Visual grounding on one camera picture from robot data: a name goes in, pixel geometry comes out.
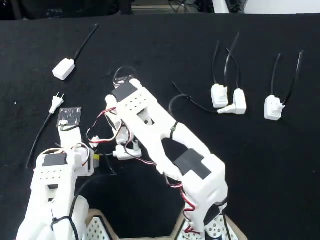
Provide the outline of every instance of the white power adapter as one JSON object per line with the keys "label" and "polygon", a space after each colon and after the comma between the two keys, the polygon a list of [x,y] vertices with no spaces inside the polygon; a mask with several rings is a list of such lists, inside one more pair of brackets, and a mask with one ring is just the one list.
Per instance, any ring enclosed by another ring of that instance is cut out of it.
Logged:
{"label": "white power adapter", "polygon": [[264,118],[278,121],[284,108],[285,105],[280,102],[280,98],[270,95],[264,101]]}
{"label": "white power adapter", "polygon": [[233,93],[233,104],[218,109],[218,114],[236,114],[244,115],[247,110],[245,93],[242,89],[237,88]]}
{"label": "white power adapter", "polygon": [[224,108],[228,105],[228,87],[216,83],[211,88],[211,98],[214,108]]}
{"label": "white power adapter", "polygon": [[65,58],[52,70],[52,73],[56,78],[64,81],[74,69],[75,61]]}
{"label": "white power adapter", "polygon": [[142,156],[141,148],[139,147],[138,141],[133,141],[133,149],[128,149],[126,153],[125,147],[123,145],[115,146],[115,151],[113,151],[113,156],[118,158],[118,160],[129,160],[133,158],[139,158]]}

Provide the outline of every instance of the wire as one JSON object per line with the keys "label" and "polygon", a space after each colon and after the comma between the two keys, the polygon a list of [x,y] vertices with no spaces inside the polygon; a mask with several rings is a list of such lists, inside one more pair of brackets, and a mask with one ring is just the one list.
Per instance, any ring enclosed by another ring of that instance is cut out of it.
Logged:
{"label": "wire", "polygon": [[182,98],[182,97],[187,98],[187,99],[189,99],[189,100],[190,100],[190,98],[191,98],[191,97],[188,96],[188,95],[179,94],[179,95],[173,97],[173,98],[171,99],[170,103],[169,103],[168,112],[169,112],[169,114],[170,114],[173,118],[175,118],[175,117],[174,117],[174,113],[173,113],[173,109],[172,109],[173,104],[174,104],[175,100],[177,100],[177,99],[179,99],[179,98]]}
{"label": "wire", "polygon": [[238,32],[233,40],[233,43],[231,45],[231,48],[230,48],[230,51],[229,51],[229,54],[228,56],[226,57],[226,60],[225,60],[225,65],[224,65],[224,83],[226,84],[227,83],[227,71],[228,71],[228,65],[229,65],[229,60],[230,60],[230,57],[232,55],[232,52],[234,51],[235,47],[236,47],[236,44],[237,44],[237,41],[239,39],[239,36],[240,36],[240,33]]}
{"label": "wire", "polygon": [[126,141],[126,143],[125,143],[125,145],[124,145],[124,151],[125,151],[125,153],[128,154],[129,156],[133,157],[134,159],[137,159],[137,160],[139,160],[140,162],[143,162],[144,164],[157,166],[157,164],[156,164],[155,162],[153,162],[153,161],[144,160],[144,159],[142,159],[141,157],[133,156],[132,154],[130,154],[130,153],[128,152],[128,144],[131,142],[131,135],[132,135],[132,134],[131,134],[130,129],[129,129],[126,125],[124,125],[124,126],[125,126],[125,127],[127,128],[127,130],[128,130],[128,140]]}
{"label": "wire", "polygon": [[88,186],[89,183],[91,183],[92,181],[99,179],[101,177],[108,177],[108,176],[112,176],[112,175],[96,175],[96,176],[91,176],[79,189],[78,191],[75,193],[73,201],[71,203],[71,208],[70,208],[70,213],[69,213],[69,217],[72,218],[72,215],[74,214],[74,210],[75,210],[75,205],[76,205],[76,201],[77,198],[79,197],[80,193],[85,189],[86,186]]}
{"label": "wire", "polygon": [[134,72],[134,75],[136,78],[138,78],[138,73],[137,70],[133,67],[133,66],[121,66],[117,69],[117,71],[115,71],[114,76],[113,76],[113,84],[115,83],[116,77],[118,75],[118,73],[122,70],[122,69],[131,69]]}
{"label": "wire", "polygon": [[[174,81],[172,82],[172,85],[175,87],[175,89],[177,89],[177,91],[178,91],[181,95],[186,95],[186,94],[184,94],[184,93],[178,88],[177,84],[176,84]],[[194,105],[196,105],[198,108],[202,109],[203,111],[205,111],[205,112],[207,112],[207,113],[210,113],[210,114],[217,114],[217,113],[218,113],[217,110],[211,110],[211,109],[205,108],[204,106],[201,106],[199,103],[195,102],[195,101],[192,99],[191,96],[189,96],[189,95],[186,95],[186,96],[189,97],[188,99],[189,99],[189,101],[190,101],[191,103],[193,103]]]}
{"label": "wire", "polygon": [[41,137],[41,134],[43,133],[43,131],[45,130],[45,128],[47,127],[48,125],[48,122],[49,120],[51,119],[51,117],[53,116],[52,113],[49,113],[49,115],[46,117],[42,127],[40,128],[38,134],[36,135],[35,137],[35,140],[33,142],[33,145],[32,145],[32,148],[31,148],[31,151],[29,153],[29,157],[26,161],[26,164],[25,164],[25,168],[26,169],[29,169],[29,165],[31,164],[32,167],[34,167],[34,161],[32,160],[33,156],[34,156],[34,152],[36,150],[36,146],[38,144],[38,141],[39,141],[39,138]]}
{"label": "wire", "polygon": [[86,144],[84,144],[83,142],[77,143],[76,145],[74,145],[73,147],[71,147],[71,149],[77,148],[77,145],[81,145],[81,146],[85,147],[85,148],[86,148],[86,151],[87,151],[86,161],[85,161],[84,163],[82,163],[82,165],[81,165],[81,166],[83,167],[83,166],[86,165],[86,164],[88,163],[88,161],[90,160],[90,149],[89,149],[89,147],[88,147]]}
{"label": "wire", "polygon": [[217,59],[217,55],[218,55],[218,51],[219,51],[219,46],[220,46],[220,42],[217,41],[216,45],[215,45],[213,59],[212,59],[212,78],[213,78],[213,81],[215,84],[217,84],[217,79],[216,79],[216,75],[215,75],[215,66],[216,66],[216,59]]}
{"label": "wire", "polygon": [[279,64],[279,61],[281,59],[282,54],[279,53],[276,57],[276,60],[273,65],[273,71],[272,71],[272,78],[271,78],[271,95],[274,95],[274,84],[275,84],[275,76],[276,76],[276,70]]}
{"label": "wire", "polygon": [[231,240],[230,231],[229,231],[229,227],[228,227],[228,223],[227,223],[227,218],[226,218],[226,215],[225,215],[224,211],[222,211],[222,216],[223,216],[225,230],[226,230],[226,233],[228,235],[228,239]]}
{"label": "wire", "polygon": [[163,174],[163,176],[164,176],[164,179],[165,179],[165,183],[166,183],[170,188],[179,189],[179,188],[181,188],[181,187],[183,186],[182,182],[180,182],[180,181],[179,181],[179,183],[177,183],[177,184],[171,184],[171,183],[169,182],[169,180],[168,180],[168,177],[167,177],[165,174]]}
{"label": "wire", "polygon": [[236,88],[239,89],[240,88],[240,79],[241,79],[241,72],[240,72],[240,68],[239,65],[237,63],[237,61],[235,60],[234,56],[231,55],[232,61],[234,62],[235,66],[236,66]]}
{"label": "wire", "polygon": [[88,141],[89,141],[90,143],[93,143],[93,144],[109,143],[109,142],[112,142],[114,139],[116,139],[116,137],[118,136],[118,134],[119,134],[119,132],[120,132],[120,130],[121,130],[121,128],[122,128],[122,125],[123,125],[123,122],[122,122],[122,121],[121,121],[121,124],[120,124],[119,128],[116,130],[116,133],[113,135],[112,138],[109,138],[109,139],[99,139],[99,140],[92,140],[92,139],[89,138],[89,132],[91,131],[91,129],[93,129],[93,128],[95,127],[98,119],[99,119],[102,115],[104,115],[104,114],[106,114],[106,113],[108,113],[108,112],[110,112],[110,111],[112,111],[112,110],[115,110],[115,109],[116,109],[116,107],[111,107],[111,108],[109,108],[109,109],[103,110],[103,111],[96,117],[96,120],[95,120],[95,122],[93,123],[92,127],[90,127],[90,128],[86,131],[86,138],[88,139]]}
{"label": "wire", "polygon": [[74,223],[74,221],[72,220],[72,218],[70,216],[63,216],[61,218],[53,218],[52,219],[52,223],[51,223],[51,229],[52,231],[54,230],[54,225],[61,222],[62,220],[65,220],[65,219],[68,219],[70,224],[71,224],[71,227],[72,227],[72,230],[73,230],[73,233],[74,233],[74,237],[75,237],[75,240],[79,240],[79,235],[78,235],[78,231],[77,231],[77,227]]}
{"label": "wire", "polygon": [[294,76],[294,79],[293,79],[293,81],[291,83],[291,87],[290,87],[289,93],[286,96],[284,102],[282,103],[283,105],[286,105],[289,102],[290,97],[292,95],[292,91],[294,89],[294,85],[299,80],[299,73],[300,73],[300,68],[301,68],[301,62],[302,62],[303,55],[304,55],[304,50],[299,53],[298,62],[296,64],[295,76]]}
{"label": "wire", "polygon": [[190,206],[190,207],[185,208],[183,210],[183,215],[189,222],[191,222],[191,219],[186,216],[186,212],[194,212],[196,210],[196,206],[187,198],[187,196],[184,193],[182,187],[180,187],[180,193],[181,193],[182,199]]}
{"label": "wire", "polygon": [[76,128],[78,128],[80,125],[74,125],[74,126],[71,126],[71,127],[69,127],[69,128],[67,128],[67,129],[65,129],[65,125],[63,125],[63,126],[61,126],[60,127],[60,131],[61,132],[69,132],[69,131],[71,131],[71,130],[73,130],[73,129],[76,129]]}
{"label": "wire", "polygon": [[79,54],[81,53],[81,51],[83,50],[83,48],[85,47],[85,45],[87,44],[87,42],[89,41],[89,39],[91,38],[91,36],[95,33],[95,31],[97,30],[97,28],[99,27],[99,24],[96,23],[93,25],[93,29],[92,31],[89,33],[89,35],[86,37],[86,39],[84,40],[84,42],[82,43],[82,45],[80,46],[80,48],[75,52],[73,60],[76,61],[76,59],[79,57]]}

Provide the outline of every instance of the electrical plug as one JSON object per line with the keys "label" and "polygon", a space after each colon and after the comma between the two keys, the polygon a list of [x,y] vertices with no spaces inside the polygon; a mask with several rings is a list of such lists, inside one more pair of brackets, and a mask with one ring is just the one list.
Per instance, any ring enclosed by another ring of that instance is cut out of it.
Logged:
{"label": "electrical plug", "polygon": [[245,93],[242,89],[237,88],[233,93],[233,104],[218,109],[218,114],[236,114],[244,115],[247,110]]}
{"label": "electrical plug", "polygon": [[57,108],[59,108],[64,103],[64,94],[62,94],[61,97],[59,97],[59,92],[56,94],[56,96],[53,96],[52,98],[52,105],[49,110],[50,114],[54,114]]}
{"label": "electrical plug", "polygon": [[211,98],[214,108],[223,108],[228,105],[228,87],[215,84],[211,88]]}
{"label": "electrical plug", "polygon": [[285,105],[280,102],[280,98],[270,95],[264,101],[264,118],[278,121],[284,108]]}

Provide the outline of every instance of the white robotic arm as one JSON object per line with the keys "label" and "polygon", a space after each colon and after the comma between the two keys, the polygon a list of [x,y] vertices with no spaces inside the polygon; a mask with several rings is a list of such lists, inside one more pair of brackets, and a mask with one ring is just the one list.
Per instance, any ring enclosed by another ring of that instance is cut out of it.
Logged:
{"label": "white robotic arm", "polygon": [[[135,136],[142,143],[160,174],[182,183],[182,194],[187,199],[184,215],[195,231],[204,233],[205,225],[227,206],[225,164],[184,124],[169,115],[137,79],[120,85],[105,100],[107,109],[115,108],[106,116],[119,126],[124,123],[126,128],[122,129],[130,131],[131,140]],[[164,138],[172,138],[188,148],[174,163],[165,154]]]}

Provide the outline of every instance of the black table surface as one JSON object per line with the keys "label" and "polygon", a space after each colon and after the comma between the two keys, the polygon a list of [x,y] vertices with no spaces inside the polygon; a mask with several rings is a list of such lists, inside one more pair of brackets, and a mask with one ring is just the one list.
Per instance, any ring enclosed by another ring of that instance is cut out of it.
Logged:
{"label": "black table surface", "polygon": [[[52,75],[72,58],[91,26],[100,27],[65,81]],[[250,239],[316,239],[320,234],[319,102],[320,15],[140,15],[0,22],[0,226],[14,239],[24,219],[32,169],[24,165],[48,115],[52,96],[64,93],[63,107],[82,107],[85,133],[106,107],[117,68],[137,69],[142,84],[167,108],[175,81],[210,108],[212,56],[216,42],[234,51],[242,73],[245,115],[214,115],[178,101],[175,117],[185,123],[226,164],[227,215]],[[264,101],[277,53],[283,54],[274,84],[285,98],[299,51],[300,79],[279,121],[264,119]],[[226,52],[216,66],[223,83]],[[235,69],[227,78],[232,101]],[[36,156],[60,141],[57,114],[47,126]],[[99,135],[111,131],[104,120]],[[168,155],[179,149],[165,142]],[[103,149],[110,152],[114,144]],[[179,191],[168,188],[152,166],[111,159],[117,176],[94,182],[83,195],[101,209],[122,238],[170,234],[183,207]]]}

